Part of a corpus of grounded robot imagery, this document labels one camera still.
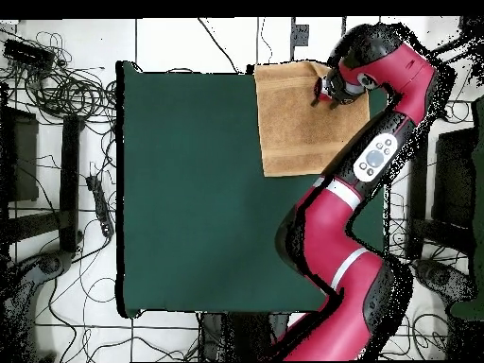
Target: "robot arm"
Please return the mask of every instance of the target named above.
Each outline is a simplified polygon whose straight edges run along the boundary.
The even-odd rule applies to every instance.
[[[403,165],[412,145],[426,138],[455,80],[454,70],[431,63],[383,24],[352,29],[328,65],[332,69],[315,88],[318,100],[347,104],[383,87],[391,102],[325,168],[280,226],[276,248],[283,260],[328,296],[319,312],[304,315],[278,341],[272,360],[353,360],[393,313],[399,271],[351,238],[348,223],[388,173]],[[410,288],[400,294],[405,310],[412,278],[399,279]]]

